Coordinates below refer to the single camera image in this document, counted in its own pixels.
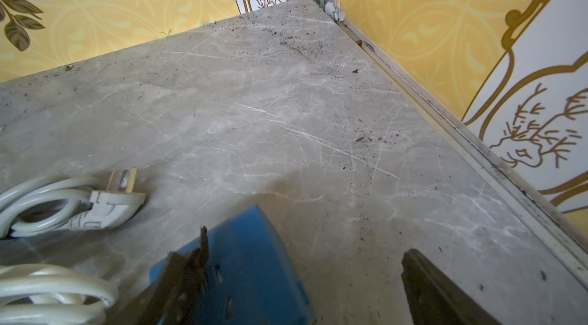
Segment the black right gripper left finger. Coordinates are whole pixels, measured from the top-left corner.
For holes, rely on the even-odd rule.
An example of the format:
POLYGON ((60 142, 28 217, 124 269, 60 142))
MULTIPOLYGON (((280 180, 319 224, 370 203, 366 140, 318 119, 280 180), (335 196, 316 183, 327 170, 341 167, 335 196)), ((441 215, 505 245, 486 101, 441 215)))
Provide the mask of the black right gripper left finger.
POLYGON ((205 267, 208 259, 208 230, 203 226, 199 246, 185 255, 174 251, 169 253, 155 282, 107 323, 190 323, 194 304, 207 287, 205 267))

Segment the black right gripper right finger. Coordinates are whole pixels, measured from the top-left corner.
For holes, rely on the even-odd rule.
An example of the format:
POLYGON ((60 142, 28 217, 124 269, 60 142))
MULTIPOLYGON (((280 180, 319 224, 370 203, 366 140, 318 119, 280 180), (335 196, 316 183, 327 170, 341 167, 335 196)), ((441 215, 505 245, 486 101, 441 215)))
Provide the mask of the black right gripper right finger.
POLYGON ((406 251, 402 265, 401 277, 413 323, 498 323, 420 251, 406 251))

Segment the blue cube socket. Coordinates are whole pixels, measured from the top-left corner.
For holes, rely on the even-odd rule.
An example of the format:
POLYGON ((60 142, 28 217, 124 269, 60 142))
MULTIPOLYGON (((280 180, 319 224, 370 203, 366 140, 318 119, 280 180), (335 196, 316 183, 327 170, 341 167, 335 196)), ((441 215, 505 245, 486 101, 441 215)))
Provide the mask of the blue cube socket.
MULTIPOLYGON (((315 311, 277 230, 252 206, 208 230, 207 287, 188 324, 314 324, 315 311)), ((185 255, 200 237, 175 251, 185 255)), ((150 270, 151 283, 164 260, 150 270)))

